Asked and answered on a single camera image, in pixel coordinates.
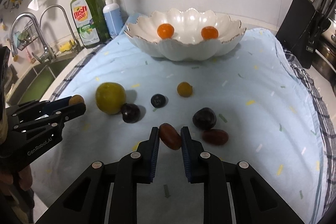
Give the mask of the person's left hand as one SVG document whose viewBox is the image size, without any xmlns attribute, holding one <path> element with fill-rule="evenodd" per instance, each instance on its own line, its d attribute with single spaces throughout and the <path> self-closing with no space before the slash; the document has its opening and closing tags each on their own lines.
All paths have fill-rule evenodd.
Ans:
<svg viewBox="0 0 336 224">
<path fill-rule="evenodd" d="M 12 174 L 8 173 L 5 170 L 1 170 L 0 172 L 0 180 L 1 180 L 1 193 L 3 193 L 5 196 L 10 195 L 10 186 L 13 185 L 13 183 L 18 183 L 18 185 L 23 189 L 24 191 L 27 191 L 31 188 L 33 184 L 33 176 L 31 173 L 31 167 L 28 165 L 23 170 L 21 170 L 18 173 L 18 179 L 14 178 Z"/>
</svg>

